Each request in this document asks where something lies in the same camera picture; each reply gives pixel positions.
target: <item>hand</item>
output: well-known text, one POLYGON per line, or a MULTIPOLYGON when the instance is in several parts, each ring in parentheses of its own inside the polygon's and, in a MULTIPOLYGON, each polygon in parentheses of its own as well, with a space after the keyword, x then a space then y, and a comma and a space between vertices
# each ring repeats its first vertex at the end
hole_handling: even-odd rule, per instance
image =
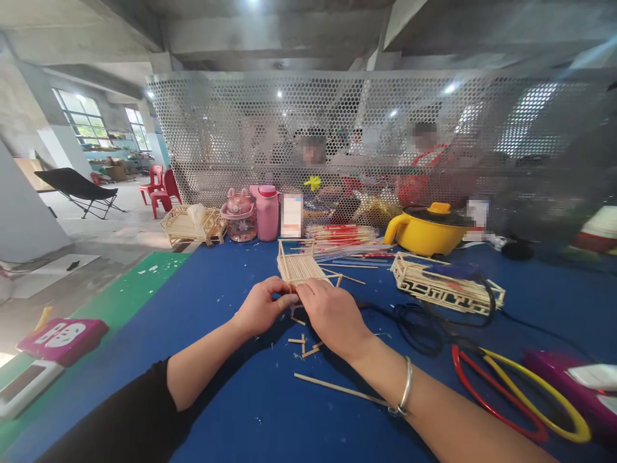
POLYGON ((231 321, 246 336, 257 336, 274 324, 276 317, 288 306, 298 302, 298 296, 291 294, 289 285, 279 277, 270 277, 257 283, 244 300, 240 310, 231 321), (272 295, 278 293, 279 299, 272 295))
POLYGON ((353 296, 344 289, 309 278, 296 291, 321 340, 346 362, 361 355, 374 339, 353 296))

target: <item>perforated metal screen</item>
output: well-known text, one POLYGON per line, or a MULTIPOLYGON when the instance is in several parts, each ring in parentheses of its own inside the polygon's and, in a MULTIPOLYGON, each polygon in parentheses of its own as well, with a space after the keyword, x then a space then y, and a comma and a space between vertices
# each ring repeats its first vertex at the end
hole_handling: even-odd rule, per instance
POLYGON ((560 159, 606 123, 612 76, 567 72, 195 71, 149 89, 185 203, 220 207, 230 187, 274 184, 304 193, 305 224, 384 227, 401 206, 479 195, 509 217, 588 201, 551 195, 568 173, 594 184, 584 152, 560 159))

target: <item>red chair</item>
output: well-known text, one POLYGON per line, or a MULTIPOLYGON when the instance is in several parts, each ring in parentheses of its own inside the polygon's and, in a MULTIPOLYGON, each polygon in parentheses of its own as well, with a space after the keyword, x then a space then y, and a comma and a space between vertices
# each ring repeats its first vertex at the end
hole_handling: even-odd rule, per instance
POLYGON ((172 196, 175 196, 178 202, 182 204, 180 198, 180 192, 178 191, 178 185, 175 182, 174 171, 169 169, 163 175, 163 191, 152 192, 150 194, 150 200, 152 201, 152 212, 154 218, 159 217, 156 214, 156 208, 158 207, 157 201, 163 204, 165 212, 169 212, 172 209, 172 196))
POLYGON ((150 168, 150 183, 147 185, 140 185, 139 191, 141 191, 141 197, 143 198, 143 203, 147 206, 146 195, 144 192, 148 192, 148 196, 150 196, 156 190, 163 189, 163 166, 154 165, 150 168))

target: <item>cardboard box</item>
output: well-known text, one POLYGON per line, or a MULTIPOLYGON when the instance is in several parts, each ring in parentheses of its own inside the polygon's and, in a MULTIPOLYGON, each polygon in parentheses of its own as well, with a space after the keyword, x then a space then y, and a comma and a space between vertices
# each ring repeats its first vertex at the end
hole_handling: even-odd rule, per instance
POLYGON ((127 179, 127 173, 124 171, 124 166, 107 166, 105 167, 105 173, 115 181, 125 181, 127 179))

